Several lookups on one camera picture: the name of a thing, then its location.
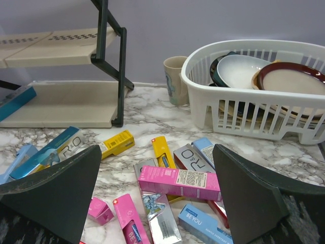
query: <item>beige cup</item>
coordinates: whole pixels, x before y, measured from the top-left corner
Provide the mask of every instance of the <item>beige cup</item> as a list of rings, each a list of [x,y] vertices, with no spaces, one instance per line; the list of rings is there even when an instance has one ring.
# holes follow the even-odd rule
[[[188,104],[187,85],[181,79],[181,69],[187,57],[176,56],[164,61],[169,101],[174,105]]]

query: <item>beige shelf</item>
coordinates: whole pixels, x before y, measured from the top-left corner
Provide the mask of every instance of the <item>beige shelf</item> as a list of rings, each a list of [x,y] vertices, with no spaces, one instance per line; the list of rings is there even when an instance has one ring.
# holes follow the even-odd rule
[[[118,82],[33,83],[37,96],[1,128],[110,128],[117,115]]]
[[[7,68],[5,59],[51,35],[52,32],[0,36],[0,68]]]
[[[90,56],[96,51],[97,31],[97,28],[90,28],[47,34],[41,41],[12,53],[5,62],[10,68],[90,64]],[[108,27],[106,46],[115,38],[116,33]]]

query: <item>pink toothpaste box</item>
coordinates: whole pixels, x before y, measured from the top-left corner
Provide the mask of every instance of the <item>pink toothpaste box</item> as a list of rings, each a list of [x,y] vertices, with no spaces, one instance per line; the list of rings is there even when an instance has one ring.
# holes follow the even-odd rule
[[[88,217],[100,225],[104,225],[109,222],[114,215],[106,202],[94,197],[89,205]]]
[[[150,244],[130,194],[125,194],[116,198],[113,204],[126,243]]]
[[[143,166],[138,181],[143,191],[221,201],[215,173]]]

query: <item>teal toothpaste box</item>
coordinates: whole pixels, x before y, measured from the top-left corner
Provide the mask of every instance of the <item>teal toothpaste box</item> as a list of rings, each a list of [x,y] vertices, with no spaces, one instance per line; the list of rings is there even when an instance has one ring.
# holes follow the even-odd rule
[[[179,225],[205,244],[234,244],[232,237],[218,228],[218,221],[191,204],[178,216]]]
[[[135,164],[134,170],[137,179],[145,165],[156,166],[153,159]],[[154,244],[181,244],[182,237],[166,194],[141,190],[140,192]]]
[[[59,163],[69,157],[83,144],[83,135],[79,128],[70,126],[39,150],[11,174],[12,179],[21,179],[29,174]]]
[[[36,97],[36,92],[31,85],[21,86],[0,101],[0,121],[4,120],[30,100]]]

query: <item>silver toothpaste box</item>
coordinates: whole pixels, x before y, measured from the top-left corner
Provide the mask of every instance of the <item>silver toothpaste box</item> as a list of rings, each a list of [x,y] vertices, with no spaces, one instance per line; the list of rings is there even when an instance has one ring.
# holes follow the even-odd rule
[[[177,150],[174,151],[174,160],[176,165],[180,169],[184,170],[194,170],[198,172],[215,172],[214,168],[211,167],[211,165],[201,157],[201,155],[198,153],[198,151],[191,146],[190,144],[187,144]],[[218,217],[222,220],[224,226],[226,228],[229,228],[228,218],[227,214],[225,212],[224,206],[222,202],[215,202],[208,200],[207,201],[211,209],[218,215]]]
[[[145,165],[156,166],[153,159],[135,164],[134,170],[137,179],[140,177],[142,167]],[[147,214],[153,242],[155,244],[181,244],[182,237],[179,233],[166,194],[144,192],[141,191],[141,189],[140,193]]]
[[[198,172],[215,172],[214,168],[190,144],[175,150],[174,159],[180,169]]]

